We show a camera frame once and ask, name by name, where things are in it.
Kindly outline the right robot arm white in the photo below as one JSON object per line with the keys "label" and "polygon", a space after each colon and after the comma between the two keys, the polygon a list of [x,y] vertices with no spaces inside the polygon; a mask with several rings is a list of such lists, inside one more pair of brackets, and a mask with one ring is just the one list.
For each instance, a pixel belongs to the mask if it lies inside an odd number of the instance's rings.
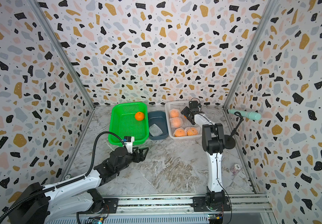
{"label": "right robot arm white", "polygon": [[181,114],[193,125],[201,127],[202,148],[208,156],[209,177],[205,204],[211,211],[216,211],[226,203],[226,191],[222,183],[222,153],[225,149],[223,125],[211,121],[201,110],[201,104],[192,100]]}

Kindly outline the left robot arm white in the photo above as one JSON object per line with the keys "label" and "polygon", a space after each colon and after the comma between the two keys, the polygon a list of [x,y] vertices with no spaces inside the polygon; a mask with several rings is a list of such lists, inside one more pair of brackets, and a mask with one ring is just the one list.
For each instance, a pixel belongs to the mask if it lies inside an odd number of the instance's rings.
{"label": "left robot arm white", "polygon": [[46,224],[77,212],[98,213],[104,209],[104,198],[97,188],[115,179],[131,163],[145,160],[149,149],[133,147],[129,153],[118,147],[109,158],[86,175],[79,175],[56,184],[31,184],[13,204],[8,215],[12,224]]}

